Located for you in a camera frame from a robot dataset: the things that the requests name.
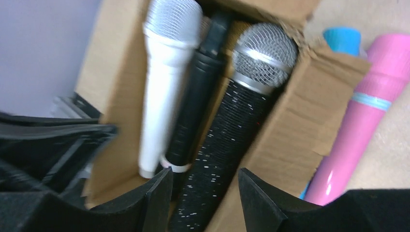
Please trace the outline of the plain black microphone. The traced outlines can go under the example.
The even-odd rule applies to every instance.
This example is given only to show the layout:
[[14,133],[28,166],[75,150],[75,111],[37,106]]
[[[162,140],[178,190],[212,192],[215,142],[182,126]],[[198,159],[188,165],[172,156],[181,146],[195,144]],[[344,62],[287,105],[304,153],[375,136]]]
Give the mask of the plain black microphone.
[[172,200],[177,198],[190,169],[194,142],[217,81],[227,63],[223,49],[233,21],[231,12],[217,11],[211,17],[207,34],[192,58],[176,126],[157,167],[172,169]]

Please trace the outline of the black glitter microphone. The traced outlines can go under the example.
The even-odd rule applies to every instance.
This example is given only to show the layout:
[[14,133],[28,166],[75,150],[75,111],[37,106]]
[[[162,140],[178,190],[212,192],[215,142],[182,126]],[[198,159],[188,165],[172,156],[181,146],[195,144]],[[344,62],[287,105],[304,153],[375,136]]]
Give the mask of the black glitter microphone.
[[284,29],[257,23],[238,38],[233,74],[188,172],[170,232],[202,232],[224,198],[274,90],[291,76],[298,47]]

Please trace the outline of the blue microphone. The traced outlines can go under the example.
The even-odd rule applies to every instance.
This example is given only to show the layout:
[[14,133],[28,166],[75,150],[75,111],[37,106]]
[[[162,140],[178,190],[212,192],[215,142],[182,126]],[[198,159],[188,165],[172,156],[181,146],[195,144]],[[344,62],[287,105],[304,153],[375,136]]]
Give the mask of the blue microphone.
[[[323,31],[323,37],[332,51],[358,56],[361,33],[349,27],[332,27]],[[319,165],[304,199],[308,202],[326,205],[340,196],[363,152],[362,130],[359,116],[365,106],[351,99],[348,103],[337,137],[329,156]]]

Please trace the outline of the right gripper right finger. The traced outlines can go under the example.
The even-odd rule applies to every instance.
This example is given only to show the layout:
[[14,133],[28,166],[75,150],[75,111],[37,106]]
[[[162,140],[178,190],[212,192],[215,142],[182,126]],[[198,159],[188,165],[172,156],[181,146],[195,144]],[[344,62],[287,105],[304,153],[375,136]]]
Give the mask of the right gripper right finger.
[[352,189],[325,206],[294,197],[250,170],[238,172],[248,232],[408,232],[409,189]]

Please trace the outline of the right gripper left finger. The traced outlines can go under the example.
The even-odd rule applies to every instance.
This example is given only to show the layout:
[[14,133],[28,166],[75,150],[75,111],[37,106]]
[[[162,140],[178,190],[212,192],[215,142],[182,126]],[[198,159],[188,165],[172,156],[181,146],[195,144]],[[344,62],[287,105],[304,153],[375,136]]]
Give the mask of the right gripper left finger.
[[50,191],[2,192],[2,232],[164,232],[172,192],[172,171],[86,210]]

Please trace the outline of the pink microphone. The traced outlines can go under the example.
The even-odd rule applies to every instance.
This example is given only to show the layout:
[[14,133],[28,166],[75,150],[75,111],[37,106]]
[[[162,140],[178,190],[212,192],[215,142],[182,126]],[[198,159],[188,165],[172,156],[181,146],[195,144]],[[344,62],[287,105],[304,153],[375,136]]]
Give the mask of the pink microphone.
[[326,205],[343,194],[376,128],[410,81],[410,36],[378,36],[367,50],[371,67],[356,87],[329,156],[318,167],[305,200]]

